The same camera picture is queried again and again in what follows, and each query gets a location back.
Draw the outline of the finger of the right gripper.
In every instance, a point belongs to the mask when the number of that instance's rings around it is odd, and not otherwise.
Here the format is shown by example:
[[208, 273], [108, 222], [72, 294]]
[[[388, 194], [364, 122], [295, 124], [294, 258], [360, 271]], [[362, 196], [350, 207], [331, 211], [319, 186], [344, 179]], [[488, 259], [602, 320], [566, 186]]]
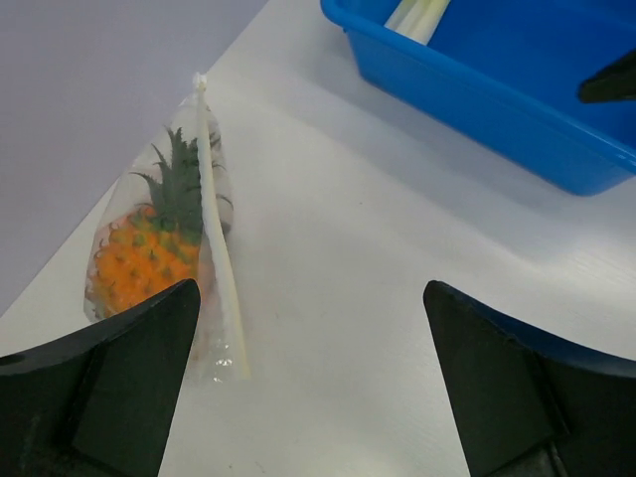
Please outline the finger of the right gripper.
[[578, 88], [583, 103], [634, 100], [636, 89], [635, 50], [584, 80]]

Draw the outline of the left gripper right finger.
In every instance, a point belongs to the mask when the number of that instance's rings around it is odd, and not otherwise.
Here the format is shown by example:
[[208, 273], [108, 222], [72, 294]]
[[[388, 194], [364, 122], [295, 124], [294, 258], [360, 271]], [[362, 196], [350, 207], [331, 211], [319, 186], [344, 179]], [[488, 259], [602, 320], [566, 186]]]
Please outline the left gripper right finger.
[[423, 305], [472, 476], [632, 476], [635, 363], [438, 280]]

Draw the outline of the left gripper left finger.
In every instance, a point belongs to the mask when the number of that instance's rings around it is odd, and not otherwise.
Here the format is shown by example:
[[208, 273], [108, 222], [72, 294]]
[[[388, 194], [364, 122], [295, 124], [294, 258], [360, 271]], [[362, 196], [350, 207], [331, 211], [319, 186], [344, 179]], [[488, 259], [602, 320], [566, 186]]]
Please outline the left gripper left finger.
[[186, 279], [1, 359], [4, 476], [156, 476], [201, 306]]

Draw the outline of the toy pineapple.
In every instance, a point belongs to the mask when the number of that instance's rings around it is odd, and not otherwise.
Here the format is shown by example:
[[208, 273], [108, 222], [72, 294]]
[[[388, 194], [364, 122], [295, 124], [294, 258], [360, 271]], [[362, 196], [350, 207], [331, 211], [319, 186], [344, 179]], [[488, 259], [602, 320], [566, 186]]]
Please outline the toy pineapple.
[[106, 227], [97, 243], [85, 297], [97, 319], [126, 311], [185, 280], [212, 289], [215, 266], [204, 239], [198, 144], [181, 128], [166, 129], [170, 155], [158, 147], [160, 177], [144, 172], [149, 199]]

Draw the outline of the clear zip top bag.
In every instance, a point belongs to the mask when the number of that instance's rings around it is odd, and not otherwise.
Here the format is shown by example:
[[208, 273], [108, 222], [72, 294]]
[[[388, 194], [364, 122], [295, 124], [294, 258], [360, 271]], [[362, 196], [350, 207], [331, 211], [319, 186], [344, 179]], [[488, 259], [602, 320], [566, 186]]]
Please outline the clear zip top bag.
[[115, 183], [93, 236], [84, 313], [97, 322], [184, 279], [201, 295], [188, 372], [217, 383], [250, 377], [228, 247], [235, 206], [207, 79]]

